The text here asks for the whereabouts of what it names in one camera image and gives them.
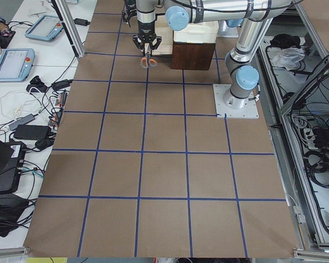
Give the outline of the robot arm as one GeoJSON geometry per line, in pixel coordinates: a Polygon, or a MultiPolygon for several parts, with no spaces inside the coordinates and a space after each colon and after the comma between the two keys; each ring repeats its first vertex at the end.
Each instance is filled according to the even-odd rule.
{"type": "Polygon", "coordinates": [[[294,5],[292,1],[125,1],[124,22],[138,21],[133,42],[149,59],[162,38],[155,32],[156,6],[165,9],[168,26],[180,31],[188,24],[219,20],[244,19],[241,35],[228,53],[226,66],[232,76],[239,67],[249,65],[272,19],[294,5]]]}

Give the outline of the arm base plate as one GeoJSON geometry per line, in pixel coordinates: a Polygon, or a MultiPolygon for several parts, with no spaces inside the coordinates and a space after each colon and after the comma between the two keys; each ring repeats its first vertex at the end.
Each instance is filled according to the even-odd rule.
{"type": "Polygon", "coordinates": [[[215,110],[218,118],[258,119],[253,91],[245,99],[237,99],[230,92],[231,84],[213,84],[215,110]]]}

